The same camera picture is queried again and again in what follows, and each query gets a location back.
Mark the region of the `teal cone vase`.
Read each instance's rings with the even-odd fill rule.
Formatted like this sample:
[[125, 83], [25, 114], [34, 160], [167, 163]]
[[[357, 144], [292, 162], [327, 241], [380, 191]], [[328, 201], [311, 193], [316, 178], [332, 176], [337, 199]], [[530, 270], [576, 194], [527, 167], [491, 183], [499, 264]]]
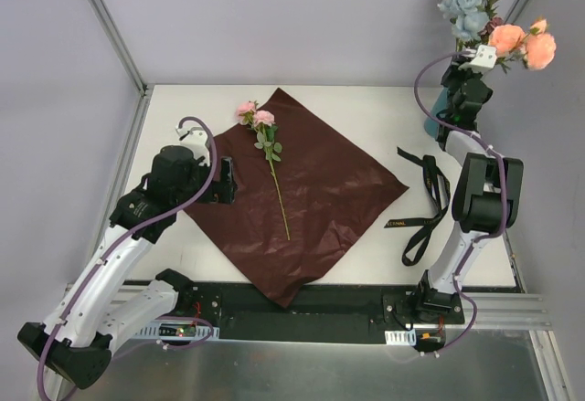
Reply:
[[449, 90], [445, 87], [442, 88], [437, 100], [431, 108], [431, 117], [427, 118], [423, 123], [424, 131], [431, 137], [437, 136], [440, 124], [437, 123], [433, 118], [439, 119], [441, 113], [446, 109], [448, 102]]

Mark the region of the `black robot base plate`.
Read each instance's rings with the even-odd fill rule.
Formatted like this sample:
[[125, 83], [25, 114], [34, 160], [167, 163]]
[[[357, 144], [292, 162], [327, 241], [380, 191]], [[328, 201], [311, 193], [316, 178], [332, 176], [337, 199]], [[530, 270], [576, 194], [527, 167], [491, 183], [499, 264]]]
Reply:
[[409, 307], [411, 286], [306, 285], [283, 308], [250, 284], [195, 282], [166, 319], [196, 317], [221, 340], [382, 344], [385, 332], [416, 325], [462, 326], [463, 306], [440, 316]]

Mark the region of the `pink rose flower stem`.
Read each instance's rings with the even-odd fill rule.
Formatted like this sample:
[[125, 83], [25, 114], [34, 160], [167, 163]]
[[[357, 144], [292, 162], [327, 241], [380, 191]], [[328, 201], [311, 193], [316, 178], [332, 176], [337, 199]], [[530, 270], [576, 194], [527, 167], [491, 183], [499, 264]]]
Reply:
[[240, 125], [246, 126], [254, 132], [256, 136], [254, 147], [264, 152], [281, 209], [286, 239], [290, 241], [291, 233], [282, 200], [280, 183], [275, 170], [275, 164], [282, 161], [282, 144], [276, 140], [278, 125], [276, 124], [275, 116], [270, 111], [259, 109], [258, 102], [252, 100], [240, 104], [236, 109], [236, 116]]

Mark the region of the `black ribbon gold lettering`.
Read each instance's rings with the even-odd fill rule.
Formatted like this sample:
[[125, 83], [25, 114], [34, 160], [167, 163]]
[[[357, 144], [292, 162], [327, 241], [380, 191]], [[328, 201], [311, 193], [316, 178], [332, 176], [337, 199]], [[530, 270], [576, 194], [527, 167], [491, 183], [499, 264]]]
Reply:
[[384, 226], [384, 228], [417, 227], [419, 229], [409, 239], [401, 255], [402, 264], [406, 267], [413, 267], [422, 259], [431, 241], [433, 231], [449, 212], [452, 198], [451, 185], [437, 165], [434, 156], [425, 154], [419, 158], [399, 147], [397, 154], [421, 169], [424, 188], [433, 211], [431, 217], [390, 219]]

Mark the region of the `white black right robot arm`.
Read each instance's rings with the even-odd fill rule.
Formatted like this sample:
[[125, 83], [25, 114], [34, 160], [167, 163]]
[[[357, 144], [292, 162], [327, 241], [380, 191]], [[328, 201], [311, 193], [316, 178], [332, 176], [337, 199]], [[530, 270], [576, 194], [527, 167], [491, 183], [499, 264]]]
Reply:
[[461, 165], [451, 200], [453, 229], [440, 256], [427, 269], [409, 305], [420, 322], [433, 322], [461, 306], [461, 287], [489, 239], [515, 222], [524, 163], [494, 151], [477, 131], [476, 117], [493, 95], [482, 74], [453, 61], [441, 78], [445, 108], [431, 118], [435, 140]]

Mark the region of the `mauve rose flower stem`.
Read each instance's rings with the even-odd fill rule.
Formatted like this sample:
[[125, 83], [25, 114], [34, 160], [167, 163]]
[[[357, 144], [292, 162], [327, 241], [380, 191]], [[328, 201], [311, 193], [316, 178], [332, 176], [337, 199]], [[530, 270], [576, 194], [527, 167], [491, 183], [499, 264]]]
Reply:
[[548, 66], [556, 53], [556, 42], [548, 32], [548, 21], [544, 18], [536, 20], [529, 28], [503, 24], [497, 26], [485, 43], [497, 50], [497, 64], [503, 70], [509, 70], [511, 62], [519, 61], [525, 69], [541, 70]]

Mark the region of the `red flower bouquet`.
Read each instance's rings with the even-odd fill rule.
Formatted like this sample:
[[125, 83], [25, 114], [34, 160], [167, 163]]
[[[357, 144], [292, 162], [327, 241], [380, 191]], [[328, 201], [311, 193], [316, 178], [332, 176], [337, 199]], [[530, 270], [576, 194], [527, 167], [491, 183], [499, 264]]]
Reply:
[[215, 142], [233, 160], [234, 203], [195, 203], [186, 212], [266, 298], [286, 308], [408, 187], [284, 90], [263, 107], [275, 116], [281, 161], [268, 164], [248, 129], [228, 129]]

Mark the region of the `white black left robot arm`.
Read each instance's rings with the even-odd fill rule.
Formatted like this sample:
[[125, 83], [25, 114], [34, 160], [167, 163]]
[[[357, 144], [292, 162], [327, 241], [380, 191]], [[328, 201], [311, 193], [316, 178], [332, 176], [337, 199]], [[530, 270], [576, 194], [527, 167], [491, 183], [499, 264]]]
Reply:
[[141, 182], [117, 202], [102, 242], [73, 287], [43, 322], [27, 322], [18, 341], [39, 361], [78, 389], [93, 385], [114, 354], [159, 316], [187, 316], [194, 283], [165, 269], [116, 310], [112, 299], [137, 262], [195, 202], [229, 205], [237, 184], [231, 158], [180, 145], [163, 147]]

